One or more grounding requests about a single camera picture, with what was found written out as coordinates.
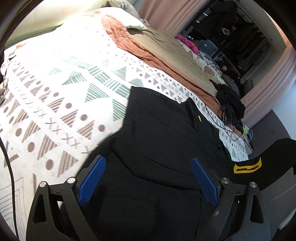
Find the black clothes pile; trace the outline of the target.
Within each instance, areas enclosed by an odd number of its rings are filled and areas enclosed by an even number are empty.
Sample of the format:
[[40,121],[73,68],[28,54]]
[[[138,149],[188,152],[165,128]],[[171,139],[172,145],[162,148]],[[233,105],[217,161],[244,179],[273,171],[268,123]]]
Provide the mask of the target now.
[[237,93],[225,84],[210,82],[217,90],[216,98],[220,103],[218,113],[221,114],[224,124],[234,126],[241,133],[243,132],[242,119],[244,118],[245,105],[241,102]]

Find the cream padded headboard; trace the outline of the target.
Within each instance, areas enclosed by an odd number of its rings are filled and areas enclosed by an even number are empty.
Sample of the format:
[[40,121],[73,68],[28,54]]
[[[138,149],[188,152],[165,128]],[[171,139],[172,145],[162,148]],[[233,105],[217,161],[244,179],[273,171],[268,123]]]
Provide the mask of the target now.
[[42,1],[16,26],[5,47],[8,48],[33,35],[53,30],[72,15],[98,9],[106,4],[107,1]]

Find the white pillow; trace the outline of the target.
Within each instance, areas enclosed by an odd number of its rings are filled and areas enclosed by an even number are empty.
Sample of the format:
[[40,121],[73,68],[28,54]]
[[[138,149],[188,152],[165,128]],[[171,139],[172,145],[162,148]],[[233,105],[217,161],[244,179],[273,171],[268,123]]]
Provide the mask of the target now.
[[146,29],[146,26],[140,20],[137,10],[129,1],[107,1],[107,3],[108,6],[98,9],[100,13],[112,16],[127,29]]

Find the pink curtain right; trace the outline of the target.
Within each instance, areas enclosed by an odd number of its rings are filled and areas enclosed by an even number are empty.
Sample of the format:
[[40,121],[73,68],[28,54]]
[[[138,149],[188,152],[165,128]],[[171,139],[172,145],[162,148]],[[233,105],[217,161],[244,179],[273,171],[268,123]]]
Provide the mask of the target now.
[[295,49],[288,44],[271,71],[242,99],[243,124],[252,127],[265,117],[295,82]]

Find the tan and rust blanket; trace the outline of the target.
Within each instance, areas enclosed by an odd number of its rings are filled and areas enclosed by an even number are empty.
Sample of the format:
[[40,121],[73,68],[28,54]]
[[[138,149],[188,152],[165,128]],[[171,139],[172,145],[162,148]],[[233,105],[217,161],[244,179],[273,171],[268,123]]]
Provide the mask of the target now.
[[198,65],[177,39],[153,28],[128,29],[111,16],[103,16],[101,21],[108,35],[120,49],[165,72],[218,114],[220,103],[212,82],[220,83],[220,79],[215,77],[210,67]]

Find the pink curtain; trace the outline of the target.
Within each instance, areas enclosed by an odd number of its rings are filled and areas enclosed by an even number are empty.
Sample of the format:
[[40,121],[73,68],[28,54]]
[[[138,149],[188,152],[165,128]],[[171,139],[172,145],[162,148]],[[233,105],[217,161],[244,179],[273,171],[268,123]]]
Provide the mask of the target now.
[[295,49],[288,44],[271,71],[242,99],[243,124],[252,127],[265,117],[295,82]]
[[148,0],[142,4],[139,15],[151,28],[175,36],[207,3],[207,0]]

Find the pink curtain left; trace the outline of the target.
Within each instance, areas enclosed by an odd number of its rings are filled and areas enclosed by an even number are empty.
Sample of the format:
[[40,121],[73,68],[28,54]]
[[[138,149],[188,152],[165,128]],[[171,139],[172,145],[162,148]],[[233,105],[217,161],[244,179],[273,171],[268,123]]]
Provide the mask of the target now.
[[175,36],[207,3],[207,0],[148,0],[142,4],[139,15],[151,28]]

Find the patterned white bedspread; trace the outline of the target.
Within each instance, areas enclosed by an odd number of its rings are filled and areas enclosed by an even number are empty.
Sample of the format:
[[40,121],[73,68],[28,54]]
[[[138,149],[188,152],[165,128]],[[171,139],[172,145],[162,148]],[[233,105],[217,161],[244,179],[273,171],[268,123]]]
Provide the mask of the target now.
[[68,18],[52,32],[6,49],[1,72],[1,214],[25,240],[37,184],[74,176],[90,152],[118,131],[132,87],[177,102],[192,98],[219,131],[236,162],[247,159],[243,137],[196,94],[165,72],[120,49],[98,9]]

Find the green object on nightstand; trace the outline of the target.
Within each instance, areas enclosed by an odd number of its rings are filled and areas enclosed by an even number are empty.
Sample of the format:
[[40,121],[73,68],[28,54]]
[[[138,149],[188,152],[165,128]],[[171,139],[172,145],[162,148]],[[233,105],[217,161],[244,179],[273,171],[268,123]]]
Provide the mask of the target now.
[[243,134],[247,135],[248,134],[249,128],[246,125],[243,125]]

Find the magenta clothing item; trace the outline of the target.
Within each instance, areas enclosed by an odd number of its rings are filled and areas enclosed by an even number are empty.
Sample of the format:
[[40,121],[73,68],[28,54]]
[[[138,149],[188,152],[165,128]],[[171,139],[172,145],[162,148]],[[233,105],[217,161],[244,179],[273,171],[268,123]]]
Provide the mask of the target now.
[[185,44],[194,54],[200,56],[198,47],[192,41],[182,35],[176,35],[175,38]]

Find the black jacket with yellow patch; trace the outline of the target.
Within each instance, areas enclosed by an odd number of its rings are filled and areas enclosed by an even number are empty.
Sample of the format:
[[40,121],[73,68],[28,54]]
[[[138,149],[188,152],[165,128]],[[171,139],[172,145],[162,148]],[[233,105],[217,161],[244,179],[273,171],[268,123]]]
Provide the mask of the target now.
[[89,155],[106,169],[82,211],[98,240],[193,240],[213,206],[191,170],[196,158],[235,184],[265,189],[295,168],[295,141],[277,140],[258,157],[234,162],[192,99],[131,89],[122,128]]

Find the white nightstand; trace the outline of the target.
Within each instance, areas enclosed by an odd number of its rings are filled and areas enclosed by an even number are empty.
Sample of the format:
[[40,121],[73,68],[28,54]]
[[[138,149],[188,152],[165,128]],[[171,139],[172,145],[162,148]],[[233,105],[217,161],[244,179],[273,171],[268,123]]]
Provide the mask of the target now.
[[245,145],[245,149],[247,151],[247,154],[250,155],[253,152],[253,144],[251,142],[252,138],[253,138],[253,131],[249,128],[248,130],[248,134],[244,135],[244,145]]

